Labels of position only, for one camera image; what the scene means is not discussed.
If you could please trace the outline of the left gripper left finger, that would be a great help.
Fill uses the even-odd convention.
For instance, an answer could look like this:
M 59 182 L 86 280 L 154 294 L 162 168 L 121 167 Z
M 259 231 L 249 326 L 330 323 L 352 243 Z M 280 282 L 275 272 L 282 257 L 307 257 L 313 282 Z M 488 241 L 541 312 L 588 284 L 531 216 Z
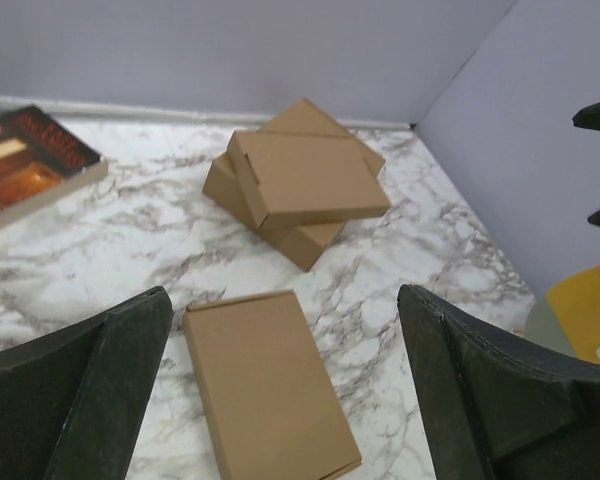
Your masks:
M 123 479 L 173 318 L 153 287 L 0 352 L 0 479 Z

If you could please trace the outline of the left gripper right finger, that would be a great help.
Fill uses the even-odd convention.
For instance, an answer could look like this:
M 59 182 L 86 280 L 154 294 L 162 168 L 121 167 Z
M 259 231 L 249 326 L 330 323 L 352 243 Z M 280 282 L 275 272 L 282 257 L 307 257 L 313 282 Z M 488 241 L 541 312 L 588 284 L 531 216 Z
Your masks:
M 401 286 L 397 307 L 437 478 L 600 480 L 600 365 L 422 286 Z

